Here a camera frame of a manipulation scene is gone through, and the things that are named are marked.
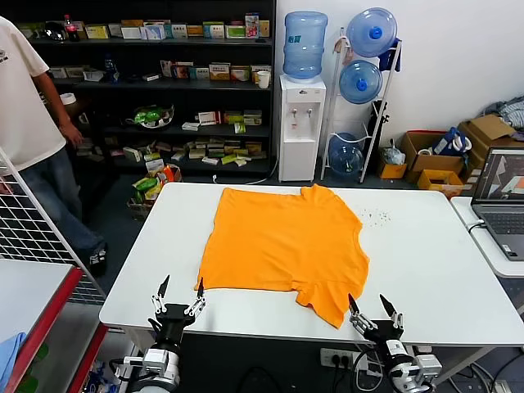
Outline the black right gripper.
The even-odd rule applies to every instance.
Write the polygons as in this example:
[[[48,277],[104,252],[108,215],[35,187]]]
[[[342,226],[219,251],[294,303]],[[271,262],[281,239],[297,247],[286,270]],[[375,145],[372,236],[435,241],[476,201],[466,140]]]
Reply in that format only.
[[[383,308],[390,320],[370,320],[359,311],[353,296],[348,295],[350,304],[350,323],[363,337],[377,347],[381,359],[393,359],[398,356],[407,356],[408,353],[400,341],[404,330],[404,315],[399,313],[393,304],[380,295]]]

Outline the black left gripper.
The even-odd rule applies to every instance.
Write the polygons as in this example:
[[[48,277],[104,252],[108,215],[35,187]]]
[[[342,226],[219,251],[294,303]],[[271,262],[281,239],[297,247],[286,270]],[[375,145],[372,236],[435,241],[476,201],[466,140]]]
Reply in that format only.
[[[169,284],[169,275],[151,296],[155,309],[155,318],[149,318],[155,332],[155,349],[179,349],[184,328],[192,325],[206,306],[203,278],[200,279],[196,299],[191,305],[166,304],[165,293]]]

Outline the person's bare hand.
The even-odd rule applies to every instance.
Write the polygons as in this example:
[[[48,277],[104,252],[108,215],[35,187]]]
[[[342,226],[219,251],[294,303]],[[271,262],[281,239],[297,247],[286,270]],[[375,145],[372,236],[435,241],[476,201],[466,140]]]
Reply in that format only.
[[[84,139],[82,133],[73,125],[72,122],[68,121],[65,123],[59,123],[58,128],[61,131],[61,134],[74,148],[83,143]]]

